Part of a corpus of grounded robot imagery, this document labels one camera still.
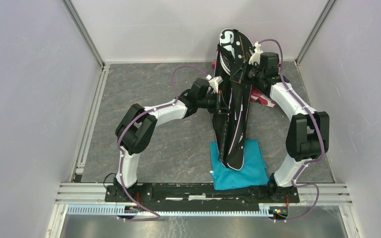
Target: aluminum frame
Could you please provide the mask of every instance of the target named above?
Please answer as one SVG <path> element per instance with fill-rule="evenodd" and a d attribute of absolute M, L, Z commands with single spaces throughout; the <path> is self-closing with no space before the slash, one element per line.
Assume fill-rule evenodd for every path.
<path fill-rule="evenodd" d="M 342 183 L 317 183 L 319 186 L 319 200 L 317 206 L 338 206 L 342 220 L 349 238 L 359 238 L 360 233 L 357 229 L 355 222 L 355 214 L 353 210 L 353 203 L 345 184 Z M 311 206 L 316 198 L 316 189 L 314 187 L 299 188 L 299 203 L 290 203 L 290 206 Z M 104 214 L 104 211 L 113 209 L 114 207 L 120 208 L 128 205 L 134 205 L 128 202 L 105 202 L 106 189 L 102 183 L 61 183 L 52 213 L 52 218 L 48 225 L 45 238 L 58 238 L 60 237 L 64 219 L 69 211 L 73 208 L 83 208 L 83 215 L 89 212 L 89 215 L 113 215 L 112 213 Z M 279 203 L 260 203 L 260 211 L 265 210 L 269 206 L 280 206 L 284 204 Z M 101 209 L 101 212 L 90 210 L 90 208 Z M 178 213 L 162 213 L 163 216 L 265 216 L 262 212 L 259 214 L 250 213 L 195 213 L 195 212 L 181 212 Z"/>
<path fill-rule="evenodd" d="M 75 23 L 75 26 L 77 27 L 79 33 L 81 34 L 82 38 L 84 39 L 85 43 L 91 50 L 91 53 L 93 54 L 93 57 L 98 62 L 98 64 L 103 68 L 105 66 L 105 63 L 103 61 L 103 58 L 101 58 L 100 53 L 98 52 L 95 44 L 93 43 L 90 35 L 88 34 L 87 29 L 84 26 L 84 23 L 82 22 L 81 18 L 78 15 L 78 12 L 75 9 L 75 6 L 73 5 L 71 0 L 62 0 L 62 3 L 66 7 L 66 10 L 68 11 L 69 15 L 71 16 L 73 22 Z"/>
<path fill-rule="evenodd" d="M 310 48 L 310 45 L 312 44 L 313 40 L 315 40 L 316 36 L 318 35 L 318 32 L 320 31 L 323 23 L 325 22 L 329 13 L 334 7 L 336 1 L 337 0 L 328 0 L 326 2 L 325 7 L 323 7 L 322 12 L 317 18 L 316 23 L 314 24 L 312 30 L 310 31 L 309 36 L 307 37 L 305 43 L 302 46 L 302 49 L 300 50 L 299 54 L 296 57 L 295 61 L 297 64 L 299 64 L 303 60 L 303 57 L 306 55 L 306 52 Z"/>
<path fill-rule="evenodd" d="M 79 146 L 79 150 L 76 155 L 76 163 L 72 168 L 72 176 L 70 181 L 75 179 L 76 175 L 81 175 L 84 172 L 85 162 L 87 161 L 88 150 L 90 148 L 91 139 L 93 137 L 94 126 L 96 125 L 96 120 L 98 112 L 100 109 L 101 99 L 103 98 L 104 87 L 106 86 L 107 76 L 109 74 L 110 65 L 104 66 L 100 73 L 96 91 L 94 92 L 93 101 L 89 109 L 87 122 L 85 124 L 84 134 L 82 136 L 82 141 Z"/>

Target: gray floor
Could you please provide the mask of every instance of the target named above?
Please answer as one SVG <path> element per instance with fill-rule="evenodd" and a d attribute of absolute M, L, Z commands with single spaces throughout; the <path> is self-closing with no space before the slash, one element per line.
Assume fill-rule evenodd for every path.
<path fill-rule="evenodd" d="M 170 79 L 173 70 L 184 63 L 113 64 L 107 77 L 99 114 L 88 152 L 82 182 L 102 182 L 116 172 L 119 151 L 115 129 L 134 103 L 154 106 L 173 99 Z M 190 63 L 213 74 L 211 63 Z M 284 75 L 294 90 L 308 102 L 300 75 L 292 62 L 284 62 Z M 176 73 L 179 92 L 190 88 L 202 75 L 182 68 Z M 286 156 L 285 137 L 289 120 L 279 107 L 252 103 L 249 112 L 248 139 L 259 142 L 268 175 L 276 171 Z M 137 172 L 141 182 L 212 181 L 209 143 L 215 141 L 211 114 L 204 109 L 183 120 L 158 127 L 148 148 L 141 154 Z M 299 182 L 332 182 L 327 161 L 312 164 Z"/>
<path fill-rule="evenodd" d="M 307 211 L 291 207 L 290 218 Z M 298 221 L 276 223 L 264 217 L 161 217 L 159 221 L 123 222 L 115 216 L 67 215 L 64 238 L 346 238 L 338 207 L 316 207 Z"/>

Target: enclosure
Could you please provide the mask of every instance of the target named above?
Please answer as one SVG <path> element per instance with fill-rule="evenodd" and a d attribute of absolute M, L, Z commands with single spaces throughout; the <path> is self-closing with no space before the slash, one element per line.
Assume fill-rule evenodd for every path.
<path fill-rule="evenodd" d="M 286 223 L 261 202 L 254 214 L 183 208 L 159 211 L 160 221 L 117 219 L 111 209 L 130 204 L 107 202 L 103 181 L 120 167 L 118 124 L 135 103 L 174 99 L 181 66 L 214 76 L 227 28 L 277 40 L 281 74 L 329 115 L 326 159 L 297 179 L 318 184 L 317 204 L 306 186 L 288 217 L 314 209 Z M 279 53 L 273 42 L 261 48 Z M 190 67 L 174 74 L 178 92 L 204 78 Z M 199 109 L 158 126 L 138 182 L 212 184 L 212 117 Z M 268 177 L 287 156 L 289 126 L 279 106 L 250 102 L 246 138 Z M 381 237 L 381 1 L 0 1 L 0 237 L 206 235 Z"/>

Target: blue towel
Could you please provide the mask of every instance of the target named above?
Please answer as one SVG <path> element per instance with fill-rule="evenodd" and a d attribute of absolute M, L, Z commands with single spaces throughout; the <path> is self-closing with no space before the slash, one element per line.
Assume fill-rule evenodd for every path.
<path fill-rule="evenodd" d="M 228 169 L 218 161 L 217 142 L 211 142 L 210 146 L 212 170 L 214 171 L 211 175 L 215 190 L 266 185 L 268 183 L 266 164 L 256 140 L 245 142 L 245 163 L 239 171 Z"/>

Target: purple cable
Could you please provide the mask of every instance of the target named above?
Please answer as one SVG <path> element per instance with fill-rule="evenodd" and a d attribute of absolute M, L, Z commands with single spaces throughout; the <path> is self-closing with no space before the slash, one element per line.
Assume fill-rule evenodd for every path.
<path fill-rule="evenodd" d="M 290 89 L 290 87 L 284 81 L 283 75 L 281 74 L 281 70 L 282 70 L 282 66 L 283 66 L 282 62 L 283 62 L 284 58 L 283 58 L 283 52 L 282 52 L 280 43 L 278 41 L 276 41 L 275 39 L 265 39 L 265 40 L 260 41 L 259 44 L 263 43 L 265 41 L 273 41 L 273 42 L 275 42 L 277 44 L 277 46 L 278 46 L 278 48 L 280 50 L 280 56 L 281 56 L 281 62 L 280 62 L 281 66 L 279 67 L 279 70 L 278 70 L 278 74 L 280 75 L 281 82 L 284 84 L 284 87 L 287 89 L 287 91 L 290 93 L 290 95 L 309 114 L 309 117 L 311 118 L 311 120 L 313 122 L 313 126 L 315 127 L 317 138 L 319 139 L 319 145 L 320 145 L 320 157 L 319 157 L 319 159 L 317 159 L 317 160 L 310 160 L 310 161 L 304 162 L 303 165 L 299 168 L 299 170 L 297 170 L 296 174 L 291 179 L 291 184 L 294 187 L 306 187 L 306 186 L 309 186 L 309 185 L 315 186 L 316 187 L 316 199 L 313 202 L 313 205 L 309 209 L 309 211 L 307 211 L 305 214 L 303 214 L 303 215 L 301 215 L 299 217 L 295 217 L 295 218 L 291 218 L 291 219 L 285 220 L 286 222 L 289 222 L 289 221 L 295 221 L 295 220 L 298 220 L 300 218 L 303 218 L 303 217 L 307 216 L 308 214 L 310 214 L 313 211 L 313 209 L 316 207 L 316 204 L 318 203 L 318 200 L 319 200 L 319 187 L 318 187 L 318 185 L 316 185 L 316 183 L 312 183 L 311 182 L 311 183 L 306 183 L 306 184 L 302 184 L 302 185 L 297 185 L 297 184 L 294 183 L 294 181 L 300 176 L 300 174 L 302 173 L 302 171 L 305 169 L 305 167 L 308 164 L 318 163 L 318 162 L 322 161 L 325 158 L 325 145 L 323 144 L 322 135 L 320 134 L 318 123 L 316 122 L 315 118 L 313 117 L 312 112 L 306 107 L 307 105 L 304 104 L 303 101 L 299 99 L 299 97 L 297 97 L 297 95 L 293 92 L 293 89 Z"/>
<path fill-rule="evenodd" d="M 183 66 L 179 66 L 175 69 L 175 71 L 173 71 L 173 74 L 172 74 L 172 85 L 173 85 L 173 88 L 175 89 L 175 94 L 176 94 L 176 97 L 175 97 L 175 101 L 171 104 L 165 104 L 165 105 L 161 105 L 161 106 L 158 106 L 158 107 L 155 107 L 155 108 L 152 108 L 152 109 L 149 109 L 149 110 L 146 110 L 144 111 L 143 113 L 139 114 L 137 117 L 135 117 L 127 126 L 126 128 L 123 130 L 122 134 L 120 135 L 119 139 L 118 139 L 118 149 L 119 151 L 121 152 L 121 158 L 119 160 L 119 169 L 118 169 L 118 174 L 120 174 L 120 178 L 121 178 L 121 185 L 122 185 L 122 188 L 125 192 L 125 194 L 127 195 L 127 197 L 134 203 L 136 203 L 136 205 L 138 207 L 140 207 L 141 209 L 155 215 L 156 217 L 150 217 L 150 218 L 140 218 L 140 219 L 128 219 L 128 220 L 125 220 L 125 221 L 130 221 L 130 222 L 142 222 L 142 221 L 155 221 L 155 220 L 158 220 L 161 216 L 160 214 L 144 207 L 143 205 L 141 205 L 140 203 L 138 203 L 130 194 L 129 192 L 127 191 L 126 189 L 126 186 L 125 186 L 125 182 L 124 182 L 124 179 L 123 179 L 123 174 L 122 174 L 122 167 L 123 167 L 123 164 L 124 164 L 124 156 L 125 156 L 125 150 L 122 149 L 121 147 L 121 141 L 123 139 L 123 137 L 125 136 L 126 132 L 130 129 L 130 127 L 132 125 L 135 124 L 136 121 L 138 121 L 141 117 L 143 117 L 144 115 L 150 113 L 150 112 L 154 112 L 156 110 L 160 110 L 160 109 L 163 109 L 163 108 L 167 108 L 167 107 L 170 107 L 170 106 L 174 106 L 176 104 L 176 102 L 179 100 L 179 93 L 178 93 L 178 89 L 177 87 L 175 86 L 175 73 L 176 71 L 179 69 L 179 68 L 184 68 L 184 67 L 189 67 L 189 68 L 194 68 L 196 70 L 198 70 L 199 72 L 203 73 L 205 76 L 207 76 L 207 74 L 205 72 L 203 72 L 201 69 L 197 68 L 197 67 L 193 67 L 193 66 L 190 66 L 190 65 L 183 65 Z"/>

